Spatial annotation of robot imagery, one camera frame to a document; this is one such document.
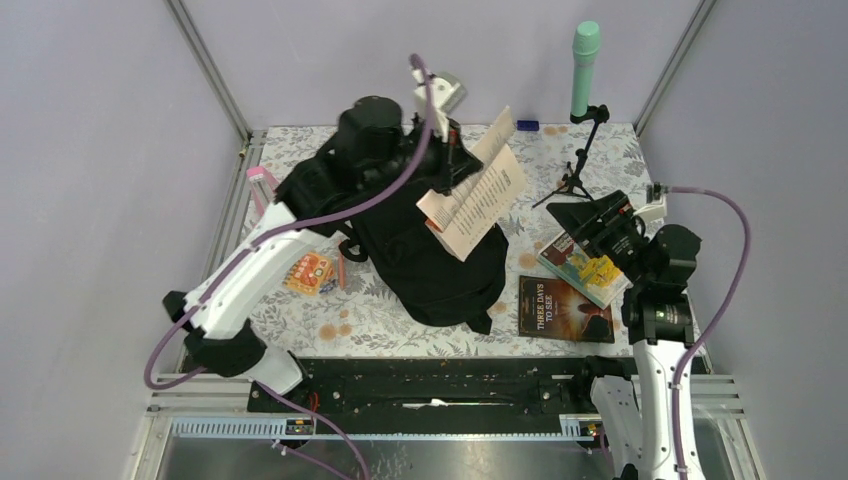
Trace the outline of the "orange and white thick book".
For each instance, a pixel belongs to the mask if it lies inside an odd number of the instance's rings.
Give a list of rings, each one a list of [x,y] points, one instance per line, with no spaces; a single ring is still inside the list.
[[[461,262],[527,185],[523,168],[508,145],[515,132],[511,108],[505,107],[471,149],[482,162],[482,170],[466,178],[449,195],[430,190],[416,202],[425,215],[427,228]]]

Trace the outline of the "black student backpack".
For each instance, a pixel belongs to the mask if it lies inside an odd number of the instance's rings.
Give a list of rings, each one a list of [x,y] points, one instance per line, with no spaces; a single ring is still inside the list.
[[[356,142],[336,132],[311,158],[295,165],[275,199],[299,220],[370,200],[404,171],[422,131],[417,125],[390,140]],[[371,262],[415,321],[432,327],[465,324],[475,333],[490,334],[488,310],[506,283],[505,234],[500,226],[491,227],[468,258],[459,261],[427,228],[416,206],[429,188],[409,180],[378,205],[316,226],[314,232],[326,237],[342,233],[339,249],[345,259]]]

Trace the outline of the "Three Days To See book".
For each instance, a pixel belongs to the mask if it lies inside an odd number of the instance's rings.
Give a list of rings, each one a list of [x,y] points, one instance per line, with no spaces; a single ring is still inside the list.
[[[517,325],[521,337],[615,342],[611,309],[595,305],[561,279],[519,277]]]

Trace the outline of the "Evelyn Waugh paperback book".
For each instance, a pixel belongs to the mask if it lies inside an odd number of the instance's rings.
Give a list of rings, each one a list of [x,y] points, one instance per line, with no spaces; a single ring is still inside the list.
[[[566,232],[545,245],[537,259],[601,308],[609,307],[630,286],[630,281],[608,257],[590,257]]]

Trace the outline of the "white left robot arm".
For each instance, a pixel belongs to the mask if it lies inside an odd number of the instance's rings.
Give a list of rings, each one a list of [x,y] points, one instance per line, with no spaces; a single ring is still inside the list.
[[[289,351],[270,345],[249,315],[307,253],[342,224],[384,202],[405,186],[450,193],[481,171],[483,163],[461,140],[449,114],[455,100],[423,92],[404,130],[400,106],[380,96],[357,100],[338,118],[337,129],[308,159],[280,181],[258,224],[201,285],[181,294],[175,325],[202,372],[222,378],[245,375],[268,387],[288,411],[309,401],[310,385]]]

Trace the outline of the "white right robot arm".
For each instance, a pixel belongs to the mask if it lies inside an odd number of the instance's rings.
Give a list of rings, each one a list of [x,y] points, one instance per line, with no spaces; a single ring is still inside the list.
[[[691,361],[698,347],[686,294],[701,239],[681,225],[653,237],[628,196],[617,190],[547,212],[592,258],[607,257],[628,279],[621,316],[637,374],[610,358],[586,360],[575,402],[601,417],[618,479],[702,479],[691,400]]]

